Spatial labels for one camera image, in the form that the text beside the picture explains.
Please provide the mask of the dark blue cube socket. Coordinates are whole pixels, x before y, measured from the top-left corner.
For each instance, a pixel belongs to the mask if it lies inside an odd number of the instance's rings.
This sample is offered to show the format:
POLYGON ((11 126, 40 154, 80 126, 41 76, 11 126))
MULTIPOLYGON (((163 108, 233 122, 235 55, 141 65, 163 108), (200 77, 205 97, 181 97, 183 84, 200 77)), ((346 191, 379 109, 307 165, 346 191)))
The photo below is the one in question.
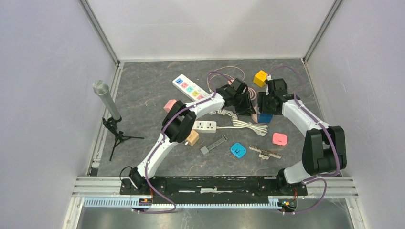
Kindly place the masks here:
POLYGON ((269 124, 273 119, 272 114, 258 114, 257 115, 257 122, 259 124, 269 124))

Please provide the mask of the blue plug adapter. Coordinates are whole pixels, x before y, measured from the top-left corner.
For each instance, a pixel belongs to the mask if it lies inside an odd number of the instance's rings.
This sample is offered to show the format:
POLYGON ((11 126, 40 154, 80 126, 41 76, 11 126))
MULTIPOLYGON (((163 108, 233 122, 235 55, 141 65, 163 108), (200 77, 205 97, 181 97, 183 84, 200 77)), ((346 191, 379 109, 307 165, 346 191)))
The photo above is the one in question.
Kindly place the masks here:
POLYGON ((230 147, 230 152, 231 152, 236 158, 240 159, 240 158, 242 158, 242 157, 246 154, 247 150, 246 150, 246 148, 245 148, 244 146, 242 146, 239 142, 237 142, 237 143, 233 144, 233 145, 230 147))

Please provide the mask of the pink and blue block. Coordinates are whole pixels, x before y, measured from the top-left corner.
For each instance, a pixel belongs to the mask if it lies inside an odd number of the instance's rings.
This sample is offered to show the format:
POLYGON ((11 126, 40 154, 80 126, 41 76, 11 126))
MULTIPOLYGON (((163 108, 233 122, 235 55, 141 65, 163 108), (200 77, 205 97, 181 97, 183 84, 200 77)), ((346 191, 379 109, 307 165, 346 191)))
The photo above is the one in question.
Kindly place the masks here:
POLYGON ((272 143, 278 146, 285 146, 288 143, 288 137, 285 134, 273 133, 272 143))

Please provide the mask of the beige dragon plug adapter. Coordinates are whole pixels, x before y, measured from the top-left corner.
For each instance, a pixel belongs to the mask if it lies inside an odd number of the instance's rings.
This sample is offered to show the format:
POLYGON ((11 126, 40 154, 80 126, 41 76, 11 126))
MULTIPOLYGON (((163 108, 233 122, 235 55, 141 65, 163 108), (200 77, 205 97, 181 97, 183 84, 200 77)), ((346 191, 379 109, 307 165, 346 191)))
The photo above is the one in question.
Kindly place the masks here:
POLYGON ((199 140, 199 133, 195 130, 191 130, 189 136, 185 140, 185 145, 194 146, 195 143, 199 140))

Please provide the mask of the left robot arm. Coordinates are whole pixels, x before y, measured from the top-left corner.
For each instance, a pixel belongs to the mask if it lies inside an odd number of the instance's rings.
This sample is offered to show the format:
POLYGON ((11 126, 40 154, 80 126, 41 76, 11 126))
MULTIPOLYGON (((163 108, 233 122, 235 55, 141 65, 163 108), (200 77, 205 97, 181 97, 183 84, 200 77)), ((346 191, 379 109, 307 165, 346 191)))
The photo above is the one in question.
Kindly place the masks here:
POLYGON ((167 154, 190 135, 196 119, 230 106, 241 108, 243 112, 253 112, 248 86, 238 78, 200 100, 190 103, 177 101, 162 122, 156 144, 146 158, 130 171, 128 177, 133 190, 141 195, 149 191, 148 179, 154 177, 167 154))

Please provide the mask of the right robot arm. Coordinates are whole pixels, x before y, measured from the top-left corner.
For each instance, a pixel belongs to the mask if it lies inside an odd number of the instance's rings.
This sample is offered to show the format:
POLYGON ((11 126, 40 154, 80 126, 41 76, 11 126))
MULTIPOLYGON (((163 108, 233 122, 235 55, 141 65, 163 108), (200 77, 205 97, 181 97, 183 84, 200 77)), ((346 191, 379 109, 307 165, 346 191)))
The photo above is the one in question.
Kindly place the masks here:
POLYGON ((258 111, 266 115, 282 115, 305 137, 302 157, 296 164, 281 169, 276 189, 287 195, 299 182, 316 177, 334 177, 347 165, 345 133, 340 126, 331 126, 311 112, 296 94, 289 94, 284 79, 266 80, 266 91, 258 94, 258 111))

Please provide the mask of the pink round socket base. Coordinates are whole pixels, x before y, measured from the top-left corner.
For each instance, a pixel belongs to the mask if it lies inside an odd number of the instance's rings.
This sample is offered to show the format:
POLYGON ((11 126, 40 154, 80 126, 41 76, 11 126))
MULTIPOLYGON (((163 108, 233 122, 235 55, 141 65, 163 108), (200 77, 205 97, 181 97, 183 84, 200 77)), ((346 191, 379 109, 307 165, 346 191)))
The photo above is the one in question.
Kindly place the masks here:
POLYGON ((255 123, 259 123, 259 121, 258 121, 258 115, 257 114, 251 114, 251 117, 252 117, 252 120, 255 122, 255 123))

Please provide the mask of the small white power strip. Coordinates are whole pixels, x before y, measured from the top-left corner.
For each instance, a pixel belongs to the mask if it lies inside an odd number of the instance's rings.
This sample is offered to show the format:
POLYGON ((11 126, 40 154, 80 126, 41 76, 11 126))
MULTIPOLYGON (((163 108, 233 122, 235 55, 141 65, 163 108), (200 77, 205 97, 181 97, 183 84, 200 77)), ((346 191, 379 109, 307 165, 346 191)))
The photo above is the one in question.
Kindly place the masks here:
POLYGON ((195 121, 192 129, 198 133, 216 133, 217 123, 215 121, 195 121))

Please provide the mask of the yellow cube plug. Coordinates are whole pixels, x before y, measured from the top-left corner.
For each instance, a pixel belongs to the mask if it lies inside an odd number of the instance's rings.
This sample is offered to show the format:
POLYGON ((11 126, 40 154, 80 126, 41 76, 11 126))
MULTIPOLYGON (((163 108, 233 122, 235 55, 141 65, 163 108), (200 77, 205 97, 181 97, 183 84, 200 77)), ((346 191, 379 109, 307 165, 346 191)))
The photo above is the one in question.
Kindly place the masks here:
POLYGON ((253 83, 258 87, 264 87, 266 85, 266 81, 268 79, 268 73, 263 70, 258 71, 253 79, 253 83))

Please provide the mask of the pink cube plug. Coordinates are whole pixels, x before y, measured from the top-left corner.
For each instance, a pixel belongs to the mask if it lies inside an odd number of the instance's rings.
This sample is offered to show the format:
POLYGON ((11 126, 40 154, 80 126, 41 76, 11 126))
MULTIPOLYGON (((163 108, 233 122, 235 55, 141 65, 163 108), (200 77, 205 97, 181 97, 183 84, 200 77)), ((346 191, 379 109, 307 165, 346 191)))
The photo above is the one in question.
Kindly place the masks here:
POLYGON ((168 113, 172 107, 174 106, 174 104, 177 102, 177 100, 175 99, 170 99, 164 106, 164 110, 168 113))

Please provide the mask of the long white power strip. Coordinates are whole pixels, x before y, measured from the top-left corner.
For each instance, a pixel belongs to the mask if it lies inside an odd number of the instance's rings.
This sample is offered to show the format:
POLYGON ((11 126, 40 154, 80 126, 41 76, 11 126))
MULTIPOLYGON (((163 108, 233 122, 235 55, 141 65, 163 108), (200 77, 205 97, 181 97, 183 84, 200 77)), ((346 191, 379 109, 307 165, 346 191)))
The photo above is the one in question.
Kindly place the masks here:
POLYGON ((192 80, 187 78, 184 74, 180 74, 178 77, 176 77, 172 81, 172 84, 175 88, 180 90, 193 101, 201 100, 210 95, 192 80))

